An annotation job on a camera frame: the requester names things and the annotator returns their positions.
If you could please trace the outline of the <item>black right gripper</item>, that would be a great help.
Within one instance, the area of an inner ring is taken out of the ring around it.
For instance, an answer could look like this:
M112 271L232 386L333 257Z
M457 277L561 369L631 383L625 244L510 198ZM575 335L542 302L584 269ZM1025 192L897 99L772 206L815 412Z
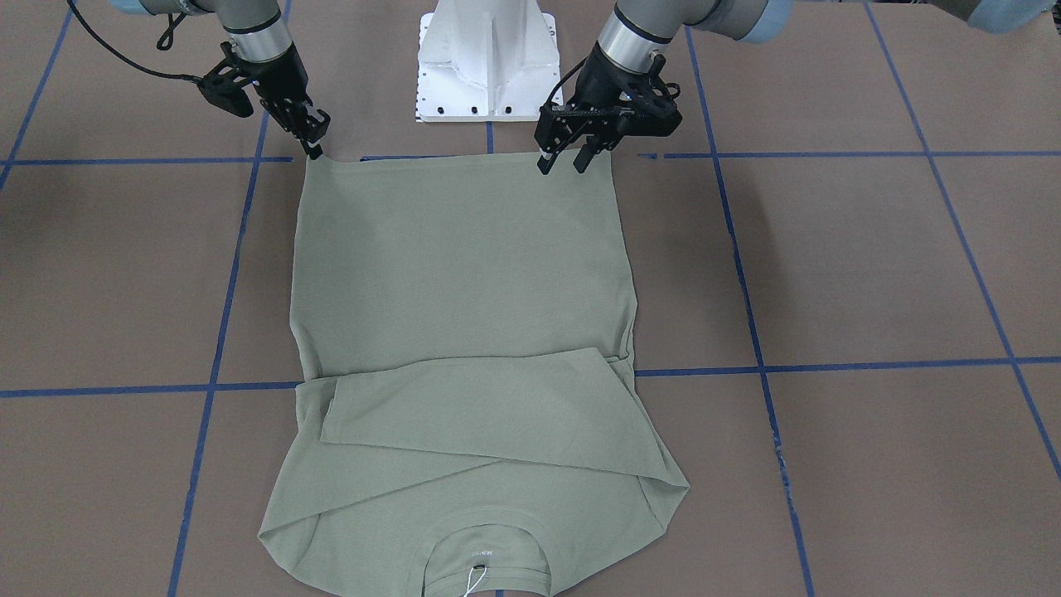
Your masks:
M301 144L308 159L321 158L321 137L331 118L314 107L308 96L308 75L296 46L290 46L271 62L253 63L239 56L234 43L220 45L224 58L197 82L197 89L208 103L229 115L248 118L253 103L244 88L254 87L260 104L283 131Z

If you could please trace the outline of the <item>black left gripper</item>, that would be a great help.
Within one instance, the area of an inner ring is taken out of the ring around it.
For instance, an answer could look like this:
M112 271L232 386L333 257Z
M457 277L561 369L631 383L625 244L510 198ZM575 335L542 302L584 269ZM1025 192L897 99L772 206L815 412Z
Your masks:
M555 84L539 109L535 163L547 175L560 153L580 139L586 143L574 158L584 174L602 151L613 150L626 137L667 137L682 122L677 106L681 88L661 78L666 57L649 53L647 72L618 67L595 46Z

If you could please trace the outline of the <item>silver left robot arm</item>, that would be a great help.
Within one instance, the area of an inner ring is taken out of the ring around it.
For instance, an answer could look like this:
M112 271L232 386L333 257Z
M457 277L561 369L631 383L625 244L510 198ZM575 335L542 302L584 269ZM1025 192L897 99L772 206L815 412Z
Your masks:
M625 138L664 138L682 122L680 86L661 78L666 51L682 29L742 43L773 39L792 19L792 1L618 1L591 52L568 73L572 98L557 83L539 109L536 166L550 173L579 145L573 166L582 173Z

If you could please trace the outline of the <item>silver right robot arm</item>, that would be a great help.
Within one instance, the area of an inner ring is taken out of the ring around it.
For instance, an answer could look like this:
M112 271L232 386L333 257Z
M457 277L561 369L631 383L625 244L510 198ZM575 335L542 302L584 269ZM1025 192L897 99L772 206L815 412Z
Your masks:
M321 157L321 137L331 122L308 95L308 75L289 34L277 1L114 1L114 8L133 15L171 17L216 16L227 41L222 62L202 76L189 75L204 99L229 115L248 118L250 85L283 131L302 146L308 158Z

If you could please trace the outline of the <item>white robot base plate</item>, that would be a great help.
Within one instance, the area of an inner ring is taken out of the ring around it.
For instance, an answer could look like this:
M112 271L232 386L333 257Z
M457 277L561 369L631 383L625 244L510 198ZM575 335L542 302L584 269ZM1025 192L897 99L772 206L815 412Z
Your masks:
M537 1L439 1L419 19L414 117L535 122L560 82L556 20Z

